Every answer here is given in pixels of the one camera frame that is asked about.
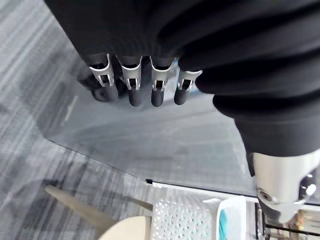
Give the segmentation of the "left robot hand black cloth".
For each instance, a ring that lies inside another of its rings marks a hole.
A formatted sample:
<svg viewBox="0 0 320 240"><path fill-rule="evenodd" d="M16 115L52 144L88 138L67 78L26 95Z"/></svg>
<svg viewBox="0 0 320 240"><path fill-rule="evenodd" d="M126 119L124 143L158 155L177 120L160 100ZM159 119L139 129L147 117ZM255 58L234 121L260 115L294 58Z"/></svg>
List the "left robot hand black cloth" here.
<svg viewBox="0 0 320 240"><path fill-rule="evenodd" d="M193 85L240 133L263 213L287 223L314 194L320 164L320 3L317 0L48 0L91 70L101 102L162 105L178 61L174 102Z"/></svg>

